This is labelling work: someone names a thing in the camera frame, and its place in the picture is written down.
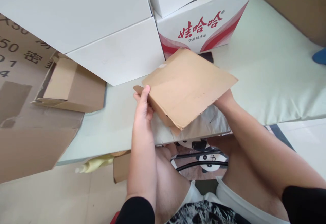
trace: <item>open cardboard box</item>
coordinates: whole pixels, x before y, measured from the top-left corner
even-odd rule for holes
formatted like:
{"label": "open cardboard box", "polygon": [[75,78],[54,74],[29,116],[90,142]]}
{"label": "open cardboard box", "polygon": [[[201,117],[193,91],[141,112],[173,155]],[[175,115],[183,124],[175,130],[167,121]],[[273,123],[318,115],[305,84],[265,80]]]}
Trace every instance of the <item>open cardboard box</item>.
{"label": "open cardboard box", "polygon": [[85,113],[103,108],[104,80],[61,53],[53,60],[33,104]]}
{"label": "open cardboard box", "polygon": [[[180,48],[142,83],[151,87],[149,104],[178,135],[237,81],[196,53]],[[134,90],[140,94],[143,87]]]}
{"label": "open cardboard box", "polygon": [[54,49],[0,14],[0,183],[52,169],[84,113],[35,106]]}

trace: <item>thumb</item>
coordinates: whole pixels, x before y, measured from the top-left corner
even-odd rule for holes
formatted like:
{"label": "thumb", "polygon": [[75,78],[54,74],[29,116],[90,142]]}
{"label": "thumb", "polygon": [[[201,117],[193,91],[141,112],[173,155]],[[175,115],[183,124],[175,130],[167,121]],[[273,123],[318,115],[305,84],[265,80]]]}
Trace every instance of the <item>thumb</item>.
{"label": "thumb", "polygon": [[145,86],[145,88],[142,91],[142,95],[140,97],[140,102],[147,103],[147,98],[148,98],[149,92],[150,92],[150,87],[149,87],[149,85],[147,85],[147,86]]}

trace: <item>panda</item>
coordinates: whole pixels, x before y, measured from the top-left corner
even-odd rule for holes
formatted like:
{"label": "panda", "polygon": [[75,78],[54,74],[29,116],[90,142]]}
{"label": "panda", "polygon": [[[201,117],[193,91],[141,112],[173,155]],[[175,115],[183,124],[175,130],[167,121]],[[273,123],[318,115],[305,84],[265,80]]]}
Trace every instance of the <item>panda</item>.
{"label": "panda", "polygon": [[213,150],[213,148],[207,143],[207,140],[201,138],[179,141],[176,143],[176,146],[184,146],[186,148],[194,149],[200,152]]}
{"label": "panda", "polygon": [[[184,146],[186,148],[194,149],[200,152],[207,152],[207,155],[196,156],[198,161],[222,161],[226,162],[228,159],[221,152],[219,154],[209,154],[209,151],[213,148],[207,143],[207,139],[195,138],[187,141],[179,141],[176,143],[176,146]],[[207,173],[209,171],[217,171],[220,167],[226,168],[226,166],[219,165],[200,165],[202,167],[202,172]]]}
{"label": "panda", "polygon": [[[198,161],[221,161],[221,162],[226,162],[227,158],[221,154],[207,154],[207,155],[202,155],[202,156],[196,156],[196,160]],[[211,164],[206,164],[206,165],[200,165],[202,167],[201,171],[203,173],[207,173],[209,171],[217,171],[220,167],[225,168],[225,166],[220,166],[220,165],[211,165]]]}

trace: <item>black sleeve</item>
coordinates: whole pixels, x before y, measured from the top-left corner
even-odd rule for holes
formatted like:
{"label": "black sleeve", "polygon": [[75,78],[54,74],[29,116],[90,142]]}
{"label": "black sleeve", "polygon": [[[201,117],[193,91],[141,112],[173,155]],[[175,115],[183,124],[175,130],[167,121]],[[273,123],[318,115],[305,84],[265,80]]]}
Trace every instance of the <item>black sleeve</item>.
{"label": "black sleeve", "polygon": [[282,201],[291,224],[326,223],[326,189],[289,186]]}
{"label": "black sleeve", "polygon": [[152,205],[143,197],[128,199],[122,206],[115,224],[154,224],[155,213]]}

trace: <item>floor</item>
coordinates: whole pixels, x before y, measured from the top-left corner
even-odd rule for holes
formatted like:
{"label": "floor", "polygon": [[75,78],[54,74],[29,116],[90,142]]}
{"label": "floor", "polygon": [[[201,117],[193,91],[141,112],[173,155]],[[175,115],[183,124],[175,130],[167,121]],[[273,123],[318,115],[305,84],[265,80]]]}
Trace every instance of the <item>floor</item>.
{"label": "floor", "polygon": [[[294,149],[326,179],[326,119],[278,125]],[[0,184],[0,223],[109,224],[126,196],[113,168],[75,174],[79,164],[57,166]]]}

